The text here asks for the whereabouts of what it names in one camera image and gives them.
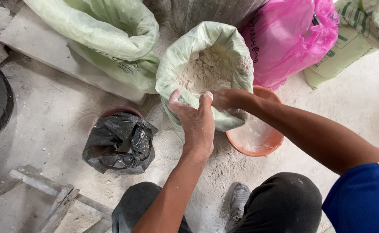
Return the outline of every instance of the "gray sneaker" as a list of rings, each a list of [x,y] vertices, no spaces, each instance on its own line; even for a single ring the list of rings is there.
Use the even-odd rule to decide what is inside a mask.
[[[247,185],[238,183],[233,190],[230,201],[230,219],[226,225],[226,232],[229,232],[237,223],[240,222],[244,214],[244,205],[250,196],[250,189]]]

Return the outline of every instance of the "blue shirt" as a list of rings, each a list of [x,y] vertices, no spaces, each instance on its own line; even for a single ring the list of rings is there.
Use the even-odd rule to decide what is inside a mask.
[[[322,210],[336,233],[379,233],[379,163],[344,173],[329,191]]]

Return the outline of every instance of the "green sack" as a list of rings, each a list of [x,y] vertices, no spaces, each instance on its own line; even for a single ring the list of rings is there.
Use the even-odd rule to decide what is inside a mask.
[[[159,25],[141,1],[24,1],[87,61],[137,91],[156,93]]]
[[[187,65],[192,53],[206,49],[213,44],[222,46],[227,51],[227,58],[231,61],[234,70],[231,88],[240,88],[253,93],[253,61],[251,61],[250,52],[243,37],[237,32],[237,28],[223,23],[202,22],[180,37],[165,51],[156,73],[156,91],[161,95],[164,109],[169,118],[177,125],[180,125],[178,117],[166,106],[172,92],[176,88],[180,88],[179,101],[196,109],[199,106],[199,100],[174,79]],[[251,66],[242,69],[241,59],[249,61]],[[214,107],[212,107],[212,111],[216,130],[227,131],[245,123],[245,119],[221,113]]]
[[[317,88],[361,57],[379,50],[379,25],[375,25],[379,23],[379,2],[362,0],[362,6],[359,0],[335,3],[340,16],[338,40],[320,62],[303,71],[311,87]]]

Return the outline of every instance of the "hand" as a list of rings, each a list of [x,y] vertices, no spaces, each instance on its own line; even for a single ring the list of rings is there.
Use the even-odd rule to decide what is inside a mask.
[[[223,89],[223,90],[210,90],[214,99],[212,106],[217,109],[235,108],[238,109],[240,98],[248,93],[243,89]]]
[[[199,98],[198,110],[178,102],[181,90],[176,89],[168,101],[168,108],[178,115],[185,134],[185,144],[182,154],[195,154],[208,158],[213,152],[214,119],[211,111],[213,95],[211,92],[202,94]]]

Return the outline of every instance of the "wrist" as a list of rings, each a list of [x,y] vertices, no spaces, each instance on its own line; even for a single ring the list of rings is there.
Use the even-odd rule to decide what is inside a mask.
[[[243,109],[245,104],[248,104],[251,102],[250,99],[254,95],[243,89],[234,89],[234,90],[235,91],[233,92],[231,96],[232,107],[235,109]]]
[[[202,146],[191,145],[188,143],[184,144],[182,148],[182,156],[181,157],[189,157],[198,162],[207,162],[208,158],[212,153],[213,148],[206,149]]]

